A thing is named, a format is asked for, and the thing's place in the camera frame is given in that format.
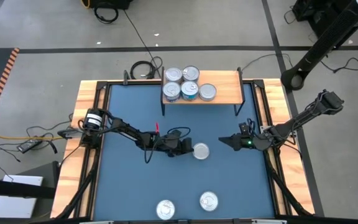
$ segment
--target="blue mat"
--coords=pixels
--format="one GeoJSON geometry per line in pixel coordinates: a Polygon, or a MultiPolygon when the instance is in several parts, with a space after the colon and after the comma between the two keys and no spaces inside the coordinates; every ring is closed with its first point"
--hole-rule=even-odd
{"type": "Polygon", "coordinates": [[[156,206],[171,200],[172,219],[273,217],[263,155],[256,150],[235,152],[218,137],[239,132],[246,118],[257,120],[250,85],[244,85],[246,103],[238,117],[233,105],[167,105],[161,114],[160,86],[113,85],[109,110],[141,131],[165,134],[170,128],[188,126],[193,145],[203,142],[210,155],[199,161],[192,154],[168,157],[154,152],[149,164],[144,152],[119,134],[105,134],[94,221],[158,220],[156,206]],[[218,196],[213,212],[199,203],[205,191],[218,196]]]}

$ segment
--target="metal can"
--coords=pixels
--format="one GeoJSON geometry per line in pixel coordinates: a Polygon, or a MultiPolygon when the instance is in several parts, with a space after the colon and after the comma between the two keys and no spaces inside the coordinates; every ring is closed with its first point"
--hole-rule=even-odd
{"type": "Polygon", "coordinates": [[[195,82],[184,82],[180,89],[184,100],[192,101],[198,96],[198,85],[195,82]]]}
{"type": "Polygon", "coordinates": [[[209,147],[204,143],[197,143],[193,147],[196,159],[206,159],[209,156],[209,147]]]}
{"type": "Polygon", "coordinates": [[[212,212],[218,206],[218,197],[213,192],[204,192],[200,197],[200,205],[207,212],[212,212]]]}
{"type": "Polygon", "coordinates": [[[200,98],[204,101],[211,101],[216,96],[216,88],[212,84],[204,84],[200,86],[200,98]]]}
{"type": "Polygon", "coordinates": [[[169,102],[174,102],[180,97],[180,86],[175,82],[168,82],[162,88],[162,92],[169,102]]]}
{"type": "Polygon", "coordinates": [[[170,200],[162,200],[157,205],[157,215],[162,220],[169,220],[175,214],[175,206],[170,200]]]}
{"type": "Polygon", "coordinates": [[[194,66],[187,66],[183,69],[183,79],[184,81],[198,82],[200,77],[200,71],[194,66]]]}
{"type": "Polygon", "coordinates": [[[179,68],[168,68],[165,71],[165,78],[168,82],[176,82],[178,84],[181,83],[181,70],[179,68]]]}

